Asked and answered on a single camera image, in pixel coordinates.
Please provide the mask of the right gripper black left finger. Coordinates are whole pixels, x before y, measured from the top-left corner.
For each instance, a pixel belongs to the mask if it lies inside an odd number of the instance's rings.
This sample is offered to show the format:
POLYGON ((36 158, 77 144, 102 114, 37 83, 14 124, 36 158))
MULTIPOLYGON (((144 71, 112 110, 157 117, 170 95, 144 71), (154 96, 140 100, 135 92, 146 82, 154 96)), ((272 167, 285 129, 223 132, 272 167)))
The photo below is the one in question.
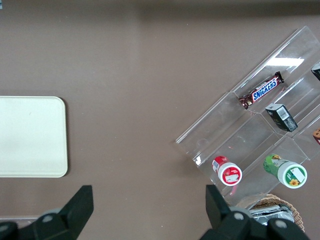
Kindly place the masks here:
POLYGON ((18 228, 14 221, 0 224, 2 240, 76 240, 94 211, 93 187, 83 185, 57 213, 47 213, 18 228))

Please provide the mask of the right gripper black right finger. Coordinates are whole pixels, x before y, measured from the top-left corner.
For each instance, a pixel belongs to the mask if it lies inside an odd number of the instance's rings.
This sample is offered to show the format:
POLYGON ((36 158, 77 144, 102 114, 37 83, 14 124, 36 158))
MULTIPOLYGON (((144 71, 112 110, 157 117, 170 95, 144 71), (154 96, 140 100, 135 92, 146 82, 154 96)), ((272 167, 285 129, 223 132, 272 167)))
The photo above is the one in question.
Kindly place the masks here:
POLYGON ((243 209, 230 210, 215 185, 207 185, 205 207, 211 228, 202 240, 308 240, 309 237, 293 222, 273 218, 262 225, 243 209))

